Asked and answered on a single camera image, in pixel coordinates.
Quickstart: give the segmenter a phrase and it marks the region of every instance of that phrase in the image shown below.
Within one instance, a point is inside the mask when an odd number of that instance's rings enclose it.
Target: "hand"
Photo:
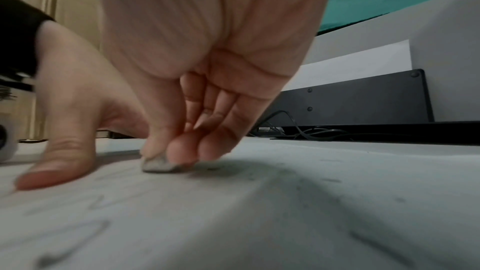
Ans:
[[[49,140],[41,160],[16,180],[19,190],[53,186],[95,166],[97,129],[148,136],[143,109],[131,88],[88,42],[47,21],[37,34],[37,100]]]
[[[146,158],[231,151],[300,67],[327,0],[101,0],[107,56],[143,103]]]

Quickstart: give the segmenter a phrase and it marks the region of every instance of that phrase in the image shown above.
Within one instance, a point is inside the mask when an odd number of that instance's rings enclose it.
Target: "gray eraser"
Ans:
[[[147,173],[165,173],[172,172],[177,168],[176,164],[169,163],[165,153],[151,159],[141,159],[141,170]]]

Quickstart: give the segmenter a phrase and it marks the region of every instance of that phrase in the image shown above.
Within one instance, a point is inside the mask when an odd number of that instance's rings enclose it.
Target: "wall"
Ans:
[[[410,40],[436,121],[480,120],[480,0],[430,0],[315,38],[303,64]]]

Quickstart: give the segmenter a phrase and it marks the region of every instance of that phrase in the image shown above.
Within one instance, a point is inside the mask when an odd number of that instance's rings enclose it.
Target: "white round object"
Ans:
[[[14,122],[9,115],[0,113],[0,163],[11,159],[18,146]]]

